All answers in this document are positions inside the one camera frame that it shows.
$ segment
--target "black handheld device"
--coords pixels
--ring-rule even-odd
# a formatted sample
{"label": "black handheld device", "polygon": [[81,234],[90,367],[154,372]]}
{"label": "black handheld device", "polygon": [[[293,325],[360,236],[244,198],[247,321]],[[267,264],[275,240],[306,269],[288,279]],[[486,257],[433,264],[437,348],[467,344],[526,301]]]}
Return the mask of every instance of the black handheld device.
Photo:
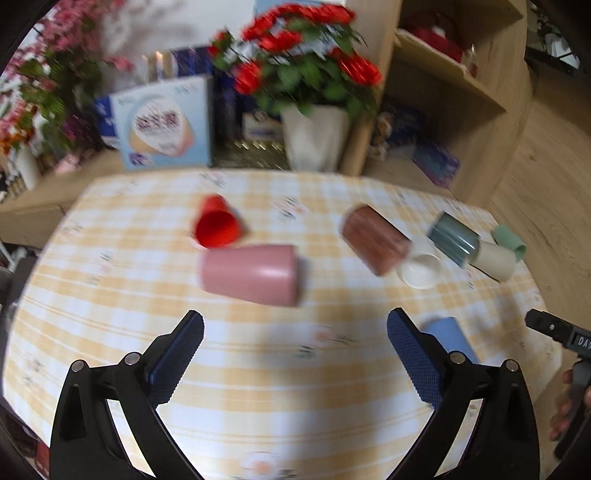
{"label": "black handheld device", "polygon": [[554,450],[556,458],[562,460],[588,419],[584,395],[591,386],[591,332],[539,310],[530,310],[525,316],[525,324],[579,356],[579,361],[573,366],[573,383],[570,386],[570,396],[573,400],[573,408],[569,412],[570,427],[558,439],[558,445]]}

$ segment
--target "blue gripper pad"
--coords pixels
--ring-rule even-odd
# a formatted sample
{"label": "blue gripper pad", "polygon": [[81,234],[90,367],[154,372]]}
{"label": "blue gripper pad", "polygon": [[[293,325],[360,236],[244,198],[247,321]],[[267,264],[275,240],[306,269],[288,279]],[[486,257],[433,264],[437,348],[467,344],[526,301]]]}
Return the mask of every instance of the blue gripper pad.
{"label": "blue gripper pad", "polygon": [[167,403],[173,396],[197,348],[201,345],[204,330],[203,317],[197,312],[190,311],[172,333],[162,335],[154,341],[153,345],[159,340],[162,340],[162,343],[170,342],[156,362],[150,365],[147,374],[150,386],[148,401],[154,408]]}
{"label": "blue gripper pad", "polygon": [[406,315],[404,317],[396,310],[390,312],[386,323],[388,338],[413,382],[418,396],[437,409],[443,400],[441,373],[421,345],[421,332]]}

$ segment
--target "dark green cup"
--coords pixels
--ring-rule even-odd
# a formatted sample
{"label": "dark green cup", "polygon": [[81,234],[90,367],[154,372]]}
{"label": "dark green cup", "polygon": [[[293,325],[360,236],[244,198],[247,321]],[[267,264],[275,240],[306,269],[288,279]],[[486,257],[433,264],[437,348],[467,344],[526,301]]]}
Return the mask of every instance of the dark green cup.
{"label": "dark green cup", "polygon": [[441,252],[460,267],[476,255],[480,244],[478,233],[446,212],[443,212],[431,227],[428,237]]}

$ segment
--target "red rose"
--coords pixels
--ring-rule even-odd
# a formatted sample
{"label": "red rose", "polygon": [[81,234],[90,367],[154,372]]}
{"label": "red rose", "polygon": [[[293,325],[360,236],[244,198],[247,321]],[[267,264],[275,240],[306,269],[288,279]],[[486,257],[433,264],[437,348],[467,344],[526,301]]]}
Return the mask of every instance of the red rose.
{"label": "red rose", "polygon": [[250,27],[242,31],[242,39],[244,41],[257,40],[266,34],[273,25],[277,15],[274,12],[269,12],[266,15],[257,17]]}
{"label": "red rose", "polygon": [[215,45],[210,45],[207,47],[207,53],[209,53],[209,56],[211,58],[216,57],[220,52],[221,50],[217,48]]}
{"label": "red rose", "polygon": [[243,63],[234,71],[234,78],[236,79],[236,91],[242,95],[251,95],[261,87],[261,67],[253,61]]}
{"label": "red rose", "polygon": [[299,33],[281,30],[276,37],[273,35],[263,37],[261,40],[261,50],[266,50],[270,53],[279,53],[292,49],[301,41],[302,37]]}
{"label": "red rose", "polygon": [[316,23],[349,25],[355,19],[355,12],[341,5],[324,4],[302,12],[308,20]]}
{"label": "red rose", "polygon": [[305,7],[300,4],[284,4],[275,7],[272,12],[278,17],[288,17],[290,15],[301,15],[304,9]]}
{"label": "red rose", "polygon": [[374,86],[382,81],[382,74],[376,65],[357,54],[352,57],[341,58],[339,66],[343,72],[359,85]]}
{"label": "red rose", "polygon": [[212,44],[207,47],[211,58],[224,53],[232,43],[232,34],[228,30],[222,30],[213,37]]}

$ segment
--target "pink cup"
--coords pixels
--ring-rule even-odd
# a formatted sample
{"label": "pink cup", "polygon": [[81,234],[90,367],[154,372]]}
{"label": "pink cup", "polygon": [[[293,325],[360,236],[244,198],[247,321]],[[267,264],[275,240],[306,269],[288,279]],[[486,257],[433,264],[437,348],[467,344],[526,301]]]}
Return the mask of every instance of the pink cup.
{"label": "pink cup", "polygon": [[297,301],[298,261],[293,245],[215,248],[203,258],[203,289],[278,307]]}

